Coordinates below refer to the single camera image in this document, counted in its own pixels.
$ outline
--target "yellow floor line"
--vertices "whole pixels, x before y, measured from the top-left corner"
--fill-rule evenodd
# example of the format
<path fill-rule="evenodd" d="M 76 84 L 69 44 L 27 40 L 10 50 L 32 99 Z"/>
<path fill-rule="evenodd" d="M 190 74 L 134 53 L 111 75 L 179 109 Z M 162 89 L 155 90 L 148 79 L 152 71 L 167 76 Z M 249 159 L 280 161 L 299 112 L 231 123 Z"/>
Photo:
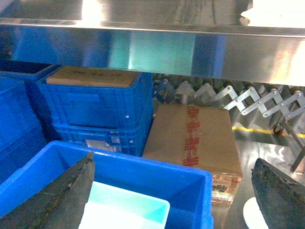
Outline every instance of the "yellow floor line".
<path fill-rule="evenodd" d="M 247 129 L 245 127 L 238 127 L 238 126 L 233 126 L 233 130 L 240 130 L 240 131 L 246 131 L 246 132 L 255 132 L 255 133 L 261 133 L 261 134 L 268 134 L 268 135 L 273 135 L 272 130 L 262 130 L 262 129 Z M 288 133 L 283 133 L 283 136 L 290 136 Z M 305 138 L 304 134 L 297 134 L 299 138 Z"/>

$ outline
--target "white round object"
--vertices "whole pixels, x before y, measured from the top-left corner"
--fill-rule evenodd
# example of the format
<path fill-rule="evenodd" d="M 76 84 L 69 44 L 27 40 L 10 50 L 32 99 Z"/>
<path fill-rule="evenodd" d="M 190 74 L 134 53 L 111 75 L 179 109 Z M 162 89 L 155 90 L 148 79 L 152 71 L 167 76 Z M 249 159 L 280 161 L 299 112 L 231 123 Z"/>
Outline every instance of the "white round object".
<path fill-rule="evenodd" d="M 268 229 L 255 197 L 244 204 L 244 220 L 249 229 Z"/>

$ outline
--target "cardboard lid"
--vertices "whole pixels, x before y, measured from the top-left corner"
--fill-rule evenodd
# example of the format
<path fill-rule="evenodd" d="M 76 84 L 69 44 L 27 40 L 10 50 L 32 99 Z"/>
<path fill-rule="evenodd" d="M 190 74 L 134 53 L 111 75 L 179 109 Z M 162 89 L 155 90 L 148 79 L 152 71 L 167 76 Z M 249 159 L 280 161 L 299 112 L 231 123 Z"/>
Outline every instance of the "cardboard lid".
<path fill-rule="evenodd" d="M 158 107 L 143 157 L 183 164 L 185 141 L 188 138 L 188 107 L 198 109 L 200 126 L 197 149 L 199 163 L 193 167 L 210 172 L 236 174 L 242 176 L 238 150 L 227 110 L 162 104 Z"/>
<path fill-rule="evenodd" d="M 47 78 L 49 84 L 130 87 L 137 72 L 65 66 Z"/>

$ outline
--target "crate handle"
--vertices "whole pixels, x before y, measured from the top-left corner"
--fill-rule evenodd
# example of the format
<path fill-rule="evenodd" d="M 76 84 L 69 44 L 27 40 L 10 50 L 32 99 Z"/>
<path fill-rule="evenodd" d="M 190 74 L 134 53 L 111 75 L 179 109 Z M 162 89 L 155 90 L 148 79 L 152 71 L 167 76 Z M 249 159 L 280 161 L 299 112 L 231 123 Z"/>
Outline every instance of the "crate handle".
<path fill-rule="evenodd" d="M 68 93 L 67 99 L 70 101 L 100 102 L 100 97 L 97 94 Z"/>

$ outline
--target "blue plastic crate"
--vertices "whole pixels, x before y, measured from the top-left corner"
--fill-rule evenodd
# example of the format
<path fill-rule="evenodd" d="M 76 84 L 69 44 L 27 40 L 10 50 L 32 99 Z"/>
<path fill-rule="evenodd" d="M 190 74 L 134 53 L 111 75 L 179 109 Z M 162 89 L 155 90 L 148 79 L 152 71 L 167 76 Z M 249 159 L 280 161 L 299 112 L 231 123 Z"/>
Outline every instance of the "blue plastic crate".
<path fill-rule="evenodd" d="M 47 74 L 55 71 L 59 65 L 30 63 L 19 61 L 0 61 L 0 76 L 22 79 L 30 105 L 39 118 L 45 137 L 48 141 L 57 140 L 59 136 L 52 128 L 50 109 L 41 94 L 36 82 Z"/>
<path fill-rule="evenodd" d="M 39 192 L 90 151 L 95 152 L 94 181 L 170 203 L 166 229 L 213 228 L 209 172 L 58 141 L 49 143 L 0 185 L 0 217 Z"/>
<path fill-rule="evenodd" d="M 45 145 L 41 126 L 37 125 L 19 140 L 0 151 L 0 184 L 17 169 L 23 167 Z"/>
<path fill-rule="evenodd" d="M 121 153 L 142 156 L 152 116 L 153 105 L 149 98 L 139 125 L 135 129 L 107 129 L 63 124 L 53 124 L 53 126 L 62 141 L 80 145 L 86 145 L 86 140 L 104 141 L 110 146 L 116 147 Z"/>
<path fill-rule="evenodd" d="M 46 78 L 38 85 L 56 124 L 133 129 L 153 94 L 151 73 L 139 73 L 128 88 L 55 85 Z"/>
<path fill-rule="evenodd" d="M 59 65 L 54 64 L 1 60 L 0 76 L 35 81 L 53 72 L 58 67 Z"/>
<path fill-rule="evenodd" d="M 24 83 L 0 77 L 0 152 L 38 124 Z"/>

